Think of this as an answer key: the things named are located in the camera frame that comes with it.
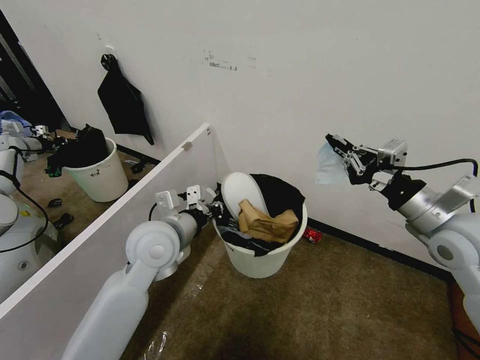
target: white plastic lid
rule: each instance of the white plastic lid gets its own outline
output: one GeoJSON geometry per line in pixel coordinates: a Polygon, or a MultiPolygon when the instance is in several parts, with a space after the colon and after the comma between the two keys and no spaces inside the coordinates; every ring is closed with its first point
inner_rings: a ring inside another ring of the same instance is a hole
{"type": "Polygon", "coordinates": [[[17,204],[8,196],[0,194],[0,227],[12,225],[17,220],[17,204]]]}
{"type": "Polygon", "coordinates": [[[269,215],[262,192],[249,174],[232,172],[227,175],[221,184],[221,195],[226,208],[236,220],[240,214],[239,203],[244,199],[248,199],[255,208],[269,215]]]}

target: brown paper bag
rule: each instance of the brown paper bag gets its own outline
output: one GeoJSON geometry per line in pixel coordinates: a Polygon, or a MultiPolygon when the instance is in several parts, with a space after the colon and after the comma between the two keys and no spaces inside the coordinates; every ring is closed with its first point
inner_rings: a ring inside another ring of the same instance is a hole
{"type": "Polygon", "coordinates": [[[292,210],[271,218],[264,214],[247,200],[239,204],[238,227],[242,233],[255,239],[268,242],[286,243],[297,228],[299,219],[292,210]]]}

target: black bag hanging on wall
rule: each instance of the black bag hanging on wall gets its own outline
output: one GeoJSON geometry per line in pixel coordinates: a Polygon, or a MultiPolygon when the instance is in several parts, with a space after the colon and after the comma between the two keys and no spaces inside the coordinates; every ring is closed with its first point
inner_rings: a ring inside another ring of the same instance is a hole
{"type": "Polygon", "coordinates": [[[115,56],[102,55],[101,64],[108,72],[98,88],[98,97],[110,118],[115,134],[142,135],[153,145],[154,139],[145,117],[142,93],[124,77],[115,56]]]}

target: red can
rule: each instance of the red can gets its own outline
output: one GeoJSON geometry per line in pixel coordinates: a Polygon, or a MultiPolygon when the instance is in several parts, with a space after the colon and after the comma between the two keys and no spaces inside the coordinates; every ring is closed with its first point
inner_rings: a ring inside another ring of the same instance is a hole
{"type": "Polygon", "coordinates": [[[320,240],[322,240],[322,237],[323,237],[323,233],[321,233],[320,231],[317,231],[315,229],[312,229],[310,227],[307,227],[305,229],[305,232],[303,233],[302,237],[307,239],[309,242],[311,242],[312,244],[316,244],[318,243],[320,240]]]}

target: black baseboard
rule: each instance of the black baseboard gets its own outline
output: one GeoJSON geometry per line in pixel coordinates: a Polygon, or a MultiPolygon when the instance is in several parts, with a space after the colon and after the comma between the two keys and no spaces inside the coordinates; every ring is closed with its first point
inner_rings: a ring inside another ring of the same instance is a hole
{"type": "Polygon", "coordinates": [[[337,229],[336,227],[327,225],[323,222],[308,218],[308,226],[318,230],[322,233],[332,235],[341,240],[347,241],[349,243],[358,245],[364,249],[373,251],[374,253],[380,254],[389,259],[395,260],[398,263],[407,265],[411,268],[420,270],[424,273],[430,274],[438,279],[444,280],[446,282],[454,281],[452,274],[449,271],[443,270],[439,267],[433,266],[429,263],[420,261],[411,256],[405,255],[401,252],[390,250],[386,247],[380,246],[374,242],[365,240],[359,236],[353,235],[349,232],[337,229]]]}
{"type": "Polygon", "coordinates": [[[131,156],[133,156],[137,159],[143,160],[143,162],[145,162],[145,163],[149,163],[149,164],[153,164],[153,165],[160,164],[160,160],[158,160],[154,157],[142,154],[141,152],[132,150],[131,148],[128,148],[128,147],[125,147],[125,146],[122,146],[122,145],[119,145],[119,144],[116,145],[116,148],[118,149],[118,151],[121,151],[122,153],[131,155],[131,156]]]}

